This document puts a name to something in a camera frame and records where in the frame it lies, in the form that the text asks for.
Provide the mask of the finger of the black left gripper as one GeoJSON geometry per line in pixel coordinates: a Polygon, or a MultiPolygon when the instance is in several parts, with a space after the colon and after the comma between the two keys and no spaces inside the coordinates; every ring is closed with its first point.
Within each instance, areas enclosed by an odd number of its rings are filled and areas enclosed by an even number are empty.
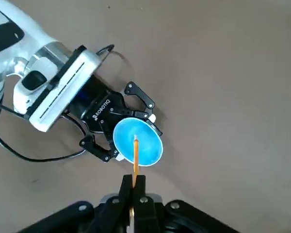
{"type": "Polygon", "coordinates": [[[123,155],[115,147],[113,141],[113,130],[107,125],[107,122],[104,120],[98,121],[98,124],[107,140],[110,149],[107,150],[102,146],[98,145],[95,141],[95,136],[89,134],[86,135],[79,142],[79,145],[87,152],[90,152],[104,162],[109,162],[111,159],[116,159],[117,161],[124,160],[123,155]]]}
{"type": "Polygon", "coordinates": [[[127,96],[137,96],[144,103],[143,113],[139,116],[135,115],[135,117],[145,121],[159,136],[162,136],[162,131],[155,125],[156,116],[153,113],[155,102],[133,81],[127,83],[124,93],[127,96]]]}

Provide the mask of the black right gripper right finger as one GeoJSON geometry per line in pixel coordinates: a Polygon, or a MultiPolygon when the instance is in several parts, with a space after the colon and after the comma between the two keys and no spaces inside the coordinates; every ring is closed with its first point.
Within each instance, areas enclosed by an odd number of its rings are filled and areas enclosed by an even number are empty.
{"type": "Polygon", "coordinates": [[[237,230],[182,200],[155,202],[146,194],[146,177],[138,175],[132,190],[136,233],[236,233],[237,230]]]}

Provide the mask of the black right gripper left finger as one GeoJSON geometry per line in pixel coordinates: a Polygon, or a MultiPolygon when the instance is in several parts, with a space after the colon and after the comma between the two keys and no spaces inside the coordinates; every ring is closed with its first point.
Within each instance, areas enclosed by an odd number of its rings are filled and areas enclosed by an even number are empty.
{"type": "Polygon", "coordinates": [[[95,207],[78,201],[36,223],[20,233],[125,233],[132,175],[124,175],[118,193],[105,195],[95,207]]]}

